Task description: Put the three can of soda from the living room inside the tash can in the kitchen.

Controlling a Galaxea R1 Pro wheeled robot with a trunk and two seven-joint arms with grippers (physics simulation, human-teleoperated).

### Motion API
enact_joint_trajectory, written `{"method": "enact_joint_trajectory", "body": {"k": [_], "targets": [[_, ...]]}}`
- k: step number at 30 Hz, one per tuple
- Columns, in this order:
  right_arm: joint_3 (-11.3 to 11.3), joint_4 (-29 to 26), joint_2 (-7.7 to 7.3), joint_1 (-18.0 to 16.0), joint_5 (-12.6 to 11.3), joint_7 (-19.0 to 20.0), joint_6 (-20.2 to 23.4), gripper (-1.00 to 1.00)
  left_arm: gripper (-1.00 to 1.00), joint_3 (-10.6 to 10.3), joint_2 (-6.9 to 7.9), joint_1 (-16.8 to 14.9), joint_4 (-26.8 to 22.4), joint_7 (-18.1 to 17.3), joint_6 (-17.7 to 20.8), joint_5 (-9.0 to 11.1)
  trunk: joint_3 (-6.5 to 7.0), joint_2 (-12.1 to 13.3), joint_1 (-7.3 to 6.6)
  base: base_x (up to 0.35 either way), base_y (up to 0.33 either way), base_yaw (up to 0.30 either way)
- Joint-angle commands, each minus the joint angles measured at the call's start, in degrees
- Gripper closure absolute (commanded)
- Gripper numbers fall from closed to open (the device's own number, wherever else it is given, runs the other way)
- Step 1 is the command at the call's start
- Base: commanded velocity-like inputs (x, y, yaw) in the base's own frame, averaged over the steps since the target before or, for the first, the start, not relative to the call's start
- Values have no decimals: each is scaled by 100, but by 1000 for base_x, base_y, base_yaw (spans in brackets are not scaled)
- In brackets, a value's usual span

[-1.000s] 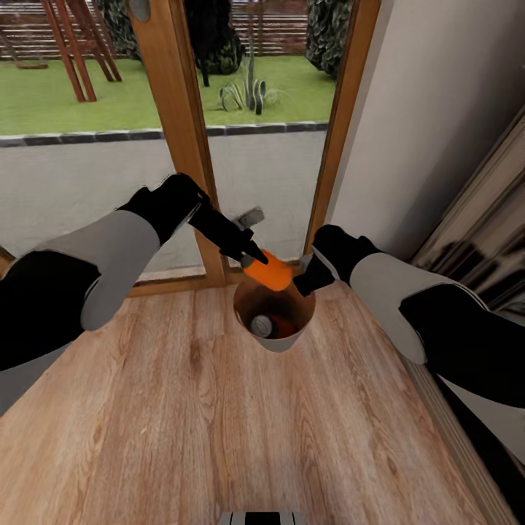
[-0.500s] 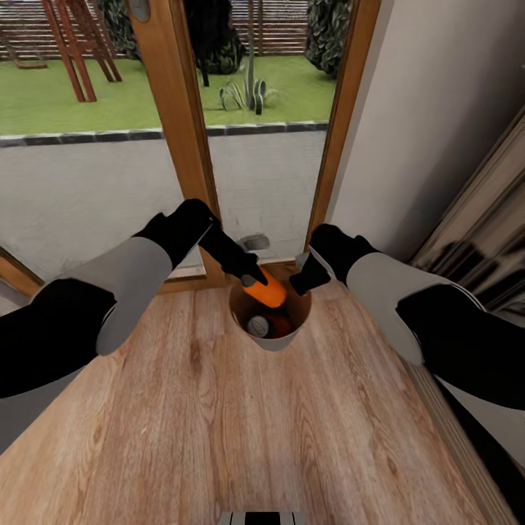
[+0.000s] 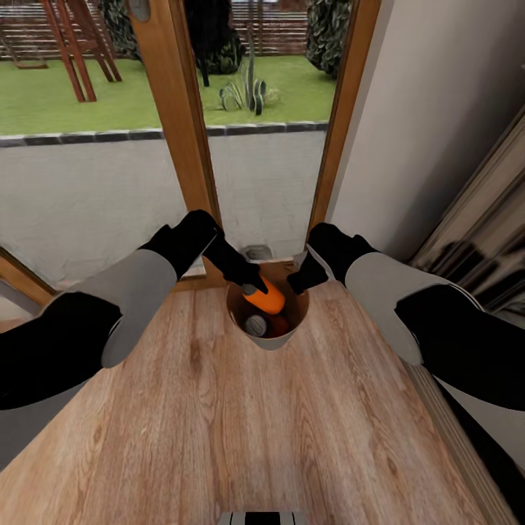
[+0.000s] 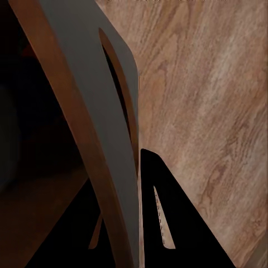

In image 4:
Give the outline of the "trash can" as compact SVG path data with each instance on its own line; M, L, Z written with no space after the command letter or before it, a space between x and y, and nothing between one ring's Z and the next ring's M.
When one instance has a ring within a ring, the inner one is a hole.
M26 34L63 116L21 146L0 197L0 268L26 268L85 182L116 268L140 268L138 71L95 0L0 0L0 63ZM121 85L126 111L112 74Z

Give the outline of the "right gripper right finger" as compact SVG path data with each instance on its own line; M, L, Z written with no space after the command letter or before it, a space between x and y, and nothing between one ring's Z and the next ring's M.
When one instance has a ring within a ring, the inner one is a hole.
M162 241L154 186L176 249ZM145 268L236 268L162 158L141 149Z

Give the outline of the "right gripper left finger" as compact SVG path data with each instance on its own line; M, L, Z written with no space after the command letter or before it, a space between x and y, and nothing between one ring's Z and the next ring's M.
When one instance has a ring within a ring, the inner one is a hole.
M100 211L88 179L26 268L116 268L103 219L96 248L88 248Z

